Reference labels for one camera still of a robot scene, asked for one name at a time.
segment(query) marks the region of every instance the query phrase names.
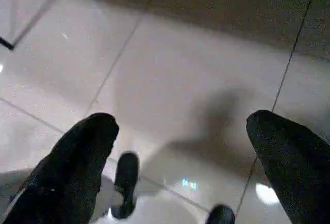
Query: foot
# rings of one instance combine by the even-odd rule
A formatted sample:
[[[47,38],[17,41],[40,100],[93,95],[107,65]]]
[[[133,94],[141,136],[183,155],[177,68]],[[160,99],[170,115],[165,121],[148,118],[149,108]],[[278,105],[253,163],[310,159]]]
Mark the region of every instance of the foot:
[[[121,206],[111,207],[111,214],[116,219],[128,218],[135,209],[134,190],[138,182],[139,159],[136,154],[127,152],[121,155],[117,164],[114,189],[123,196]]]
[[[235,215],[230,207],[216,205],[211,210],[206,224],[234,224]]]

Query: white floor tile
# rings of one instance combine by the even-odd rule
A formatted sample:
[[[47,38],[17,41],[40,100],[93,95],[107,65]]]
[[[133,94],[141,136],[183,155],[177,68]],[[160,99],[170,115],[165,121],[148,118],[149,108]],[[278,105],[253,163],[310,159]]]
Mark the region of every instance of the white floor tile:
[[[28,23],[33,11],[25,13],[19,20]],[[0,96],[66,131],[83,117],[137,19],[108,19],[93,0],[55,0],[13,54],[1,51]]]
[[[260,161],[254,167],[236,223],[291,223],[269,186]]]
[[[146,16],[91,112],[116,116],[112,157],[134,150],[148,178],[206,208],[236,209],[255,156],[245,119],[272,108],[288,58],[288,51]]]
[[[0,173],[33,168],[61,134],[0,101]]]
[[[154,0],[157,13],[292,48],[308,0]]]
[[[294,53],[275,112],[330,137],[330,63]]]
[[[330,1],[312,0],[296,50],[329,59],[330,56]]]

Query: shoe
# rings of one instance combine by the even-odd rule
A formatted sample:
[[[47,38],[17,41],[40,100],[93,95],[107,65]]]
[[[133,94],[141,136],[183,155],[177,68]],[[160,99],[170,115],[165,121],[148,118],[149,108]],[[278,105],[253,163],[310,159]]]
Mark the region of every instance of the shoe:
[[[135,209],[134,190],[138,182],[139,159],[136,154],[126,152],[121,155],[117,164],[114,189],[123,196],[121,206],[111,207],[111,214],[115,219],[128,218]]]
[[[206,224],[235,224],[235,215],[230,207],[216,205],[211,210]]]

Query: tile grout line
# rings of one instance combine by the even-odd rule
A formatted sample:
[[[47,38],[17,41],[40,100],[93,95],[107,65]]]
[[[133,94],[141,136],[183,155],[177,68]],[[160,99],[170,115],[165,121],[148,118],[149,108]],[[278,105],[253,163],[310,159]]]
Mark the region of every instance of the tile grout line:
[[[252,174],[253,174],[253,170],[254,170],[254,167],[255,167],[256,163],[257,163],[257,156],[254,158],[254,161],[253,161],[252,166],[251,166],[251,169],[250,169],[249,176],[247,178],[247,181],[246,181],[244,190],[242,192],[242,196],[239,199],[239,203],[238,203],[238,206],[237,206],[236,211],[235,211],[235,218],[237,218],[237,216],[239,214],[239,211],[241,210],[241,207],[242,207],[242,204],[243,204],[243,199],[244,199],[245,193],[246,193],[246,191],[248,189],[249,182],[251,180],[251,177],[252,177]]]
[[[285,77],[286,77],[286,75],[287,75],[287,73],[288,73],[288,69],[289,69],[290,63],[291,63],[291,61],[292,61],[292,56],[293,56],[293,53],[295,52],[295,48],[296,48],[296,45],[297,45],[297,43],[298,43],[300,33],[301,33],[302,29],[303,29],[303,26],[304,26],[304,23],[305,23],[305,20],[306,20],[306,16],[307,16],[307,13],[308,13],[309,7],[310,7],[310,5],[311,5],[311,2],[312,2],[312,0],[309,0],[309,1],[308,1],[307,7],[306,7],[306,11],[305,11],[305,13],[304,13],[304,16],[303,16],[302,22],[301,22],[301,24],[300,24],[300,27],[299,27],[299,30],[298,30],[297,36],[296,36],[296,38],[295,38],[295,41],[294,41],[294,44],[293,44],[293,47],[292,47],[292,50],[291,50],[291,53],[290,53],[289,61],[288,61],[287,65],[286,65],[286,67],[285,67],[285,70],[284,70],[284,73],[283,73],[283,77],[282,77],[281,83],[280,83],[280,85],[279,85],[279,88],[278,88],[278,91],[277,91],[277,94],[276,94],[276,97],[275,97],[274,104],[273,104],[273,106],[272,106],[272,112],[274,112],[274,110],[275,110],[275,106],[276,106],[276,104],[277,104],[277,100],[278,100],[279,94],[280,94],[281,89],[282,89],[282,87],[283,87],[283,83],[284,83]],[[251,171],[250,171],[249,177],[248,177],[248,179],[247,179],[247,181],[246,181],[246,185],[245,185],[244,191],[243,191],[243,193],[242,193],[242,196],[241,196],[241,199],[240,199],[239,205],[238,205],[238,207],[237,207],[237,209],[236,209],[236,217],[238,216],[239,211],[240,211],[240,209],[241,209],[241,207],[242,207],[243,199],[244,199],[244,196],[245,196],[246,190],[247,190],[247,188],[248,188],[249,182],[250,182],[250,180],[251,180],[252,173],[253,173],[254,167],[255,167],[255,165],[256,165],[257,159],[258,159],[258,156],[256,155],[256,157],[255,157],[255,159],[254,159],[254,161],[253,161],[252,167],[251,167]]]
[[[201,210],[205,211],[206,213],[209,213],[209,212],[210,212],[210,209],[208,209],[208,208],[206,208],[206,207],[203,207],[203,206],[199,205],[198,203],[196,203],[196,202],[190,200],[189,198],[186,198],[186,197],[180,195],[179,193],[176,193],[175,191],[169,189],[169,188],[166,187],[165,185],[159,184],[159,183],[157,183],[157,182],[155,182],[155,181],[153,181],[153,180],[151,180],[151,179],[149,179],[149,178],[147,178],[146,176],[143,176],[143,175],[141,175],[139,178],[140,178],[140,179],[143,179],[143,180],[145,180],[145,181],[148,181],[149,183],[151,183],[151,184],[153,184],[153,185],[155,185],[155,186],[157,186],[157,187],[159,187],[159,188],[162,188],[162,189],[164,189],[164,190],[170,192],[171,194],[175,195],[177,198],[183,200],[184,202],[187,202],[187,203],[193,205],[194,207],[196,207],[196,208],[198,208],[198,209],[201,209]]]
[[[293,47],[292,47],[292,50],[291,50],[291,53],[290,53],[289,61],[288,61],[287,65],[286,65],[286,68],[285,68],[285,70],[284,70],[284,74],[283,74],[283,77],[282,77],[281,83],[280,83],[280,85],[279,85],[279,88],[278,88],[278,91],[277,91],[277,94],[276,94],[276,98],[275,98],[275,101],[274,101],[274,104],[273,104],[273,107],[272,107],[272,111],[275,110],[275,106],[276,106],[276,104],[277,104],[277,100],[278,100],[279,94],[280,94],[280,92],[281,92],[281,89],[282,89],[282,86],[283,86],[283,83],[284,83],[284,79],[285,79],[285,77],[286,77],[286,75],[287,75],[287,72],[288,72],[288,69],[289,69],[290,63],[291,63],[291,61],[292,61],[292,56],[293,56],[293,53],[295,52],[295,47],[296,47],[296,45],[297,45],[297,43],[298,43],[300,33],[301,33],[302,29],[303,29],[303,26],[304,26],[304,23],[305,23],[305,20],[306,20],[306,16],[307,16],[307,13],[308,13],[308,10],[309,10],[309,7],[310,7],[311,2],[312,2],[312,0],[309,0],[309,1],[308,1],[307,8],[306,8],[306,11],[305,11],[305,14],[304,14],[304,16],[303,16],[302,22],[301,22],[301,24],[300,24],[300,27],[299,27],[299,30],[298,30],[297,36],[296,36],[296,38],[295,38],[295,41],[294,41],[294,44],[293,44]]]
[[[57,127],[51,125],[50,123],[48,123],[48,122],[42,120],[41,118],[36,117],[35,115],[33,115],[33,114],[31,114],[31,113],[25,111],[24,109],[18,107],[17,105],[10,103],[9,101],[3,99],[2,97],[0,97],[0,101],[1,101],[1,102],[4,102],[5,104],[7,104],[7,105],[9,105],[9,106],[11,106],[11,107],[13,107],[13,108],[14,108],[15,110],[17,110],[18,112],[20,112],[20,113],[22,113],[22,114],[25,114],[25,115],[27,115],[28,117],[31,117],[32,119],[34,119],[34,120],[36,120],[36,121],[38,121],[38,122],[44,124],[46,127],[52,129],[53,131],[56,131],[57,133],[60,133],[60,134],[64,134],[64,133],[65,133],[63,130],[60,130],[59,128],[57,128]]]
[[[142,13],[140,14],[138,20],[135,22],[134,28],[133,30],[130,32],[130,34],[128,35],[127,39],[125,40],[123,46],[121,47],[121,49],[119,50],[114,62],[112,63],[108,73],[106,74],[104,80],[102,81],[101,85],[99,86],[99,88],[96,91],[96,94],[94,96],[94,98],[92,99],[91,103],[88,105],[85,113],[84,113],[84,117],[88,114],[88,112],[91,110],[93,104],[96,102],[98,96],[100,95],[100,92],[102,91],[103,87],[105,86],[107,80],[109,79],[111,73],[113,72],[113,70],[115,69],[116,65],[118,64],[122,54],[124,53],[126,47],[128,46],[131,38],[133,37],[135,31],[137,30],[137,28],[139,27],[140,23],[142,22],[143,18],[144,18],[144,14],[146,13],[146,11],[149,8],[150,3],[152,2],[152,0],[148,0],[144,10],[142,11]]]

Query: glossy floor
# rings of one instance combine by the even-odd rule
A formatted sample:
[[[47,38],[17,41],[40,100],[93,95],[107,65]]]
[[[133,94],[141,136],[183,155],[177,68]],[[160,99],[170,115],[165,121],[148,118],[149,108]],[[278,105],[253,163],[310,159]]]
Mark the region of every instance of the glossy floor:
[[[35,166],[75,122],[104,111],[120,125],[110,171],[124,151],[140,158],[143,193],[127,223],[203,223],[217,203],[237,223],[289,223],[253,167],[245,120],[269,109],[330,136],[328,8],[0,0],[0,36],[16,44],[0,47],[0,172]]]

